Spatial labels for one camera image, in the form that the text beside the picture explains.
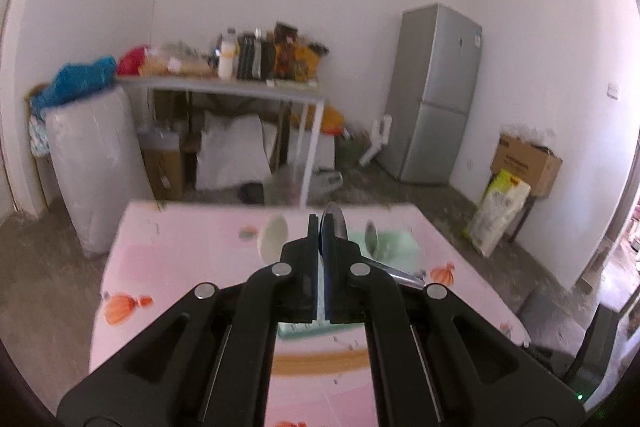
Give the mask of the translucent round ladle spoon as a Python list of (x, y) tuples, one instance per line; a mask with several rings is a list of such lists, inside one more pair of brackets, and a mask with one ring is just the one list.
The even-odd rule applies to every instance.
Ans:
[(266, 265), (280, 260), (283, 245), (288, 241), (288, 222), (282, 215), (272, 217), (257, 235), (258, 254)]

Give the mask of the cardboard box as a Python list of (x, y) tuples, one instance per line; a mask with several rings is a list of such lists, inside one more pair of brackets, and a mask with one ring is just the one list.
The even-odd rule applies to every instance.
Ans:
[(553, 155), (548, 148), (502, 134), (490, 171), (498, 174), (506, 170), (530, 186), (530, 196), (546, 198), (552, 191), (562, 165), (562, 159)]

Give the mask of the white rice bag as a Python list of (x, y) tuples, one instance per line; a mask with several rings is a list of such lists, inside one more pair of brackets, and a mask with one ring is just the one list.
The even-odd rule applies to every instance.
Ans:
[(464, 236), (481, 256), (491, 256), (506, 229), (524, 208), (529, 192), (530, 186), (508, 170), (501, 169), (492, 178), (464, 230)]

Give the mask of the red bag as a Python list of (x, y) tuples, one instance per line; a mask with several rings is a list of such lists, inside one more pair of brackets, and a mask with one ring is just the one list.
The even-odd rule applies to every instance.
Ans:
[(127, 51), (118, 61), (117, 76), (139, 76), (146, 59), (147, 46), (136, 46)]

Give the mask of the white pillow under table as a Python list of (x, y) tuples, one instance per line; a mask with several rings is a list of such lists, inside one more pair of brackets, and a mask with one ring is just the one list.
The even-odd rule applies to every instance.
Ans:
[(236, 118), (205, 115), (195, 188), (217, 191), (270, 176), (277, 126), (258, 115)]

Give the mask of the steel spoon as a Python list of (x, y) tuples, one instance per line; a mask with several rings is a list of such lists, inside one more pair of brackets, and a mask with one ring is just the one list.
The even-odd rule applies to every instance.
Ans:
[(374, 258), (378, 249), (378, 230), (371, 220), (366, 223), (366, 228), (364, 229), (364, 245), (366, 245), (368, 254)]
[[(345, 239), (345, 241), (347, 241), (348, 230), (346, 220), (341, 207), (337, 205), (336, 202), (329, 202), (329, 204), (326, 205), (326, 209), (322, 213), (322, 225), (328, 216), (331, 216), (333, 219), (334, 235), (339, 239)], [(367, 262), (370, 262), (375, 268), (381, 269), (390, 274), (398, 284), (416, 289), (422, 289), (425, 286), (425, 283), (415, 275), (395, 269), (390, 265), (386, 265), (385, 263), (379, 262), (375, 259), (367, 258)]]

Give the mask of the white bottle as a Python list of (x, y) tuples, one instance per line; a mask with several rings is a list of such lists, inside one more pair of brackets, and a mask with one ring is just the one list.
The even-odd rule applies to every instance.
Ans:
[(227, 32), (221, 36), (218, 49), (218, 77), (222, 80), (229, 80), (233, 77), (236, 51), (236, 31), (234, 28), (229, 27)]

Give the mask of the steel spoon front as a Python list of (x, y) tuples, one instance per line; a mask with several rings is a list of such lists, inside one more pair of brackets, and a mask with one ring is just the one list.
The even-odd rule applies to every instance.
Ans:
[[(326, 205), (326, 209), (322, 213), (322, 225), (328, 216), (331, 216), (333, 219), (334, 235), (339, 239), (345, 239), (345, 241), (347, 241), (348, 230), (346, 220), (341, 207), (337, 205), (336, 202), (329, 202), (329, 204)], [(375, 259), (367, 258), (367, 262), (370, 262), (375, 268), (381, 269), (390, 274), (398, 284), (416, 289), (422, 289), (425, 286), (425, 283), (415, 275), (395, 269), (390, 265), (386, 265), (385, 263), (379, 262)]]

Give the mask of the black thermos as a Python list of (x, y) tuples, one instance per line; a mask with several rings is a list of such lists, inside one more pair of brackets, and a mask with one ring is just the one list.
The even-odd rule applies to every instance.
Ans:
[(239, 80), (253, 80), (253, 64), (255, 57), (255, 42), (256, 37), (254, 34), (244, 32), (239, 36), (239, 60), (238, 67), (236, 68), (236, 78)]

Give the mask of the wooden chopstick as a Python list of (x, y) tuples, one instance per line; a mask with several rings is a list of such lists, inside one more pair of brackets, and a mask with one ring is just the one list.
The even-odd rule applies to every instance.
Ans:
[(280, 353), (273, 357), (271, 374), (282, 377), (337, 375), (367, 369), (367, 348), (352, 351)]

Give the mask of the silver refrigerator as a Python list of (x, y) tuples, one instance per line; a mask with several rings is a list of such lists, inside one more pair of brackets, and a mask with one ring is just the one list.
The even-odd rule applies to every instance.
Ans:
[(446, 184), (472, 107), (482, 28), (435, 3), (402, 13), (385, 114), (390, 137), (376, 160), (394, 179)]

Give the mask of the snack packages pile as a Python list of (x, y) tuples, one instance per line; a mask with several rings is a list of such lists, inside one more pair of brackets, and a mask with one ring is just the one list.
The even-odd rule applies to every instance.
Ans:
[(316, 80), (322, 58), (330, 53), (323, 43), (309, 41), (298, 34), (297, 28), (281, 22), (274, 26), (273, 44), (276, 56), (272, 75), (282, 80)]

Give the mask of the white step stool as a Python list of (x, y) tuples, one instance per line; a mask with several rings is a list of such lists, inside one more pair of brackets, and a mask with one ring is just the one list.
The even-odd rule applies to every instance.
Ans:
[(382, 115), (380, 118), (372, 122), (371, 131), (369, 133), (369, 147), (358, 160), (360, 167), (367, 167), (373, 158), (383, 150), (390, 141), (390, 130), (393, 126), (393, 117), (390, 115)]

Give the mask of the large wrapped white bundle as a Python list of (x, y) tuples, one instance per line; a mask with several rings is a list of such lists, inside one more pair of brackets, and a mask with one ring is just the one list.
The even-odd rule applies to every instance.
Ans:
[(103, 90), (44, 115), (56, 181), (84, 255), (107, 254), (133, 200), (152, 200), (129, 96)]

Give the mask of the pink balloon tablecloth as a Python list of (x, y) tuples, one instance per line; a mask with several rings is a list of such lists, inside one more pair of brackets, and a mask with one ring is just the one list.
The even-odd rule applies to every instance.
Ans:
[[(97, 369), (199, 283), (220, 288), (242, 283), (266, 266), (257, 235), (274, 216), (288, 222), (288, 240), (307, 233), (320, 209), (133, 202), (128, 206), (101, 282), (89, 367)], [(447, 286), (516, 345), (529, 333), (472, 265), (413, 205), (346, 206), (349, 232), (408, 230), (423, 251), (424, 281)], [(299, 340), (278, 338), (276, 353), (352, 351), (366, 347), (362, 326)], [(349, 373), (272, 375), (269, 426), (374, 426), (378, 422), (369, 367)]]

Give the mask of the blue plastic bag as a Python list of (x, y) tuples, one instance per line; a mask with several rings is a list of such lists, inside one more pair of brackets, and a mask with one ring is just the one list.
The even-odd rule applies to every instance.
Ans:
[(108, 88), (113, 83), (117, 63), (104, 56), (91, 64), (67, 64), (53, 80), (29, 102), (32, 113), (70, 103)]

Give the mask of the mint green utensil holder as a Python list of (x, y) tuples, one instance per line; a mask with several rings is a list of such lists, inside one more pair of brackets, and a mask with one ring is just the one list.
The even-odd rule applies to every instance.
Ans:
[[(426, 271), (422, 268), (422, 248), (408, 230), (382, 230), (378, 231), (378, 246), (371, 255), (367, 250), (364, 231), (349, 232), (348, 238), (355, 242), (363, 257), (378, 260), (390, 267), (411, 274), (424, 280)], [(319, 335), (333, 334), (334, 332), (354, 329), (357, 324), (331, 324), (324, 318), (323, 294), (319, 296), (317, 321), (309, 324), (278, 325), (278, 337), (283, 340), (299, 340)]]

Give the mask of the black kettle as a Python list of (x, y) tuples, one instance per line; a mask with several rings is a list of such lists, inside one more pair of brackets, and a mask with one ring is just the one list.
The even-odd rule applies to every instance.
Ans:
[(266, 81), (272, 78), (274, 62), (276, 61), (276, 46), (273, 36), (261, 29), (254, 32), (254, 57), (252, 63), (252, 78)]

